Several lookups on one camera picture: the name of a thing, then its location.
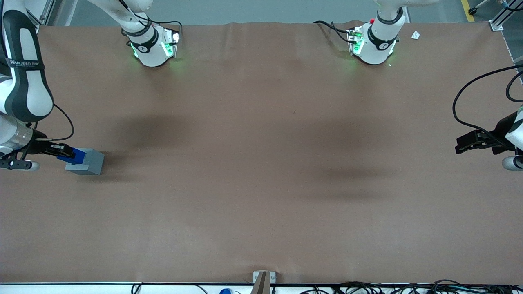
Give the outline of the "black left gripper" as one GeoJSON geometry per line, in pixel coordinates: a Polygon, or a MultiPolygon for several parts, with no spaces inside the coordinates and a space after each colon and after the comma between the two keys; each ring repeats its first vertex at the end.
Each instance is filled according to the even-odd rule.
{"type": "Polygon", "coordinates": [[[491,136],[486,135],[485,142],[482,141],[482,131],[473,130],[460,136],[456,139],[457,145],[455,146],[456,154],[463,154],[473,149],[492,149],[494,155],[512,151],[515,152],[517,147],[508,139],[505,138],[509,130],[512,128],[517,117],[517,112],[502,118],[495,126],[493,131],[490,131],[491,136]]]}

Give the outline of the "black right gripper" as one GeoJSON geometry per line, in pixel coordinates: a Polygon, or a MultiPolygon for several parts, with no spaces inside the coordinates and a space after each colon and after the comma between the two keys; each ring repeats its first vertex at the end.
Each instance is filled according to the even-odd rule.
{"type": "Polygon", "coordinates": [[[60,160],[76,159],[75,148],[67,148],[67,145],[63,143],[50,144],[49,141],[38,141],[38,139],[48,139],[48,137],[38,130],[32,130],[32,138],[30,142],[22,149],[23,158],[28,154],[44,154],[47,156],[55,156],[60,160]]]}

